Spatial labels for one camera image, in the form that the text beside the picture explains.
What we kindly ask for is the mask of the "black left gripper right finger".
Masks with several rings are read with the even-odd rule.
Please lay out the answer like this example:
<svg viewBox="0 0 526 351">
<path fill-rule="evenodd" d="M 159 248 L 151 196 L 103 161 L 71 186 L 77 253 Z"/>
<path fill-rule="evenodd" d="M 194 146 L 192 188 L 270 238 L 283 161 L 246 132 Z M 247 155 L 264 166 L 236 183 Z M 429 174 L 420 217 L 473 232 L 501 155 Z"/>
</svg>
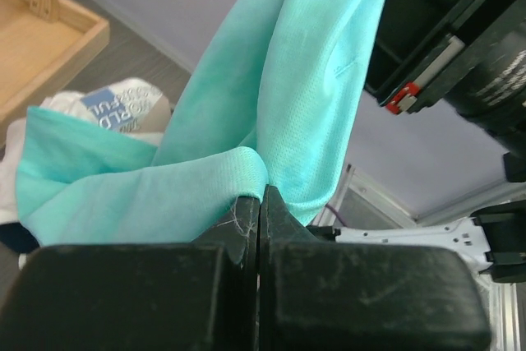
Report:
<svg viewBox="0 0 526 351">
<path fill-rule="evenodd" d="M 486 350 L 467 265 L 439 247 L 321 241 L 265 189 L 259 224 L 262 350 Z"/>
</svg>

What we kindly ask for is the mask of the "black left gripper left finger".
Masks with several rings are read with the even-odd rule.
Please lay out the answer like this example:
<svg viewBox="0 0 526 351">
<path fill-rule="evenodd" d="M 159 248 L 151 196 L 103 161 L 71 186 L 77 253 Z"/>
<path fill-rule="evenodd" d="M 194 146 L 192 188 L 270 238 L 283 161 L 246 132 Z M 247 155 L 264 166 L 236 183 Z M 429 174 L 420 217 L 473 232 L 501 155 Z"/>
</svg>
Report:
<svg viewBox="0 0 526 351">
<path fill-rule="evenodd" d="M 2 349 L 253 349 L 259 211 L 239 198 L 190 243 L 33 252 L 2 305 Z"/>
</svg>

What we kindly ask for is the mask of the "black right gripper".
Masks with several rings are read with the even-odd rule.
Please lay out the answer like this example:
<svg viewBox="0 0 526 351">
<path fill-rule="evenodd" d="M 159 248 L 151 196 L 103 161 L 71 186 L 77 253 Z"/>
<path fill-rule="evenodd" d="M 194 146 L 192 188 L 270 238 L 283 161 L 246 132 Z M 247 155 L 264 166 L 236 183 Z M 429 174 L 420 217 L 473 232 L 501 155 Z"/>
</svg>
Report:
<svg viewBox="0 0 526 351">
<path fill-rule="evenodd" d="M 525 0 L 386 0 L 366 89 L 393 108 L 416 86 L 509 150 L 525 147 Z"/>
</svg>

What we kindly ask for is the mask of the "teal t shirt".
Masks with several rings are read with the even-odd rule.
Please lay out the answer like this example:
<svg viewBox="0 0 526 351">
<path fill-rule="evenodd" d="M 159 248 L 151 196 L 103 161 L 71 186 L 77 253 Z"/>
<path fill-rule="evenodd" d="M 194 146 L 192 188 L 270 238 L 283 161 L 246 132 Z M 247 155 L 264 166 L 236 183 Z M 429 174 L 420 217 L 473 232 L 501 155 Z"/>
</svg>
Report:
<svg viewBox="0 0 526 351">
<path fill-rule="evenodd" d="M 385 0 L 238 0 L 159 145 L 27 112 L 21 224 L 42 246 L 190 242 L 276 186 L 309 224 L 334 195 Z"/>
</svg>

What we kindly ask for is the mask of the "navy t shirt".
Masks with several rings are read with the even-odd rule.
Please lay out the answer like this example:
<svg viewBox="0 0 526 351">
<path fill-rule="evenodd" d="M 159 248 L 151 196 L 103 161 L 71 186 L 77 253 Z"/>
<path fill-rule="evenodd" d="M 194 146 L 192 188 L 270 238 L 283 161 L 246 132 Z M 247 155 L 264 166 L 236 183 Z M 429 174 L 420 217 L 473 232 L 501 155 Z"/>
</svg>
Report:
<svg viewBox="0 0 526 351">
<path fill-rule="evenodd" d="M 18 254 L 28 254 L 39 248 L 33 234 L 19 222 L 0 225 L 1 243 Z"/>
</svg>

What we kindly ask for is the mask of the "light blue t shirt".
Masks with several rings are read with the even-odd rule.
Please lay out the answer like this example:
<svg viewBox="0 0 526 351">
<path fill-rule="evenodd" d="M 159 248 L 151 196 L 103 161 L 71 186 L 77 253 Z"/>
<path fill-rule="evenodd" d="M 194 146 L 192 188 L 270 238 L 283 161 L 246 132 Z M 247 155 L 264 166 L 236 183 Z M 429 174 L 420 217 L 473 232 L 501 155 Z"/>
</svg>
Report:
<svg viewBox="0 0 526 351">
<path fill-rule="evenodd" d="M 48 97 L 44 109 L 158 145 L 172 116 L 168 98 L 155 85 L 127 78 L 88 93 L 64 90 Z"/>
</svg>

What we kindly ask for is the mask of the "white t shirt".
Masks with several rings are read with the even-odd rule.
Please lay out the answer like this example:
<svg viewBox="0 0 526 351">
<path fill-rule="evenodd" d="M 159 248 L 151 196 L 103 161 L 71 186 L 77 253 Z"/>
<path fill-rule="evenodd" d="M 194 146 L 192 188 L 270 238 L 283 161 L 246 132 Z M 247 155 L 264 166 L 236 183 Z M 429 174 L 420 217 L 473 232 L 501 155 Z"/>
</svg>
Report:
<svg viewBox="0 0 526 351">
<path fill-rule="evenodd" d="M 1 159 L 1 225 L 18 222 L 16 208 L 16 171 L 25 142 L 26 119 L 13 122 L 7 129 L 4 156 Z"/>
</svg>

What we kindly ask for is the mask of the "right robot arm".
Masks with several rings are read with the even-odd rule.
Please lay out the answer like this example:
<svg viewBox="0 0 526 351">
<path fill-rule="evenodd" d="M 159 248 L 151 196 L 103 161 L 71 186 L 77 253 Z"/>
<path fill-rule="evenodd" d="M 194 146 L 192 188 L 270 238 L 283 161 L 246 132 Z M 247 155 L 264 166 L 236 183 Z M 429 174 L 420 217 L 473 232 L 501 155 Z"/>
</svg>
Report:
<svg viewBox="0 0 526 351">
<path fill-rule="evenodd" d="M 447 102 L 505 148 L 506 181 L 524 183 L 525 0 L 386 0 L 366 89 L 394 115 Z M 425 228 L 311 231 L 336 242 L 448 248 L 497 283 L 525 280 L 523 201 Z"/>
</svg>

